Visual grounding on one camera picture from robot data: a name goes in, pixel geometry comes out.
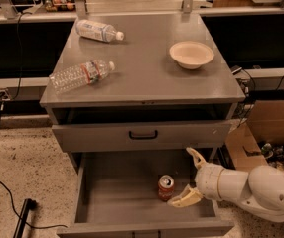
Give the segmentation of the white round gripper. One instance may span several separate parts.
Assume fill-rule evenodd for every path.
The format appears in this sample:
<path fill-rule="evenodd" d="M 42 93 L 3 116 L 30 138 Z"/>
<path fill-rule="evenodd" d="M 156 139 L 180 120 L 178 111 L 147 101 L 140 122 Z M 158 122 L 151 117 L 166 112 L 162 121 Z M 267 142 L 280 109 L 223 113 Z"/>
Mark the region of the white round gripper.
<path fill-rule="evenodd" d="M 191 147 L 187 147 L 186 151 L 193 158 L 194 165 L 198 169 L 195 177 L 197 187 L 187 185 L 179 195 L 169 199 L 168 204 L 172 207 L 183 208 L 200 202 L 203 197 L 210 200 L 221 200 L 218 183 L 224 167 L 206 163 L 205 158 Z"/>

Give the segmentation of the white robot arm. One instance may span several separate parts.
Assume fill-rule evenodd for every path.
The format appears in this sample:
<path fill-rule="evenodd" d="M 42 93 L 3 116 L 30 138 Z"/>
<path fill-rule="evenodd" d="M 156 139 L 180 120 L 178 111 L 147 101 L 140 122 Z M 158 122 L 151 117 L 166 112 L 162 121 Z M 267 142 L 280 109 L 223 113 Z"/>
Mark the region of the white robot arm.
<path fill-rule="evenodd" d="M 195 149 L 186 151 L 197 169 L 195 187 L 187 185 L 168 200 L 170 206 L 183 208 L 203 198 L 227 201 L 272 222 L 284 222 L 284 172 L 271 166 L 257 166 L 249 172 L 231 170 L 208 163 Z"/>

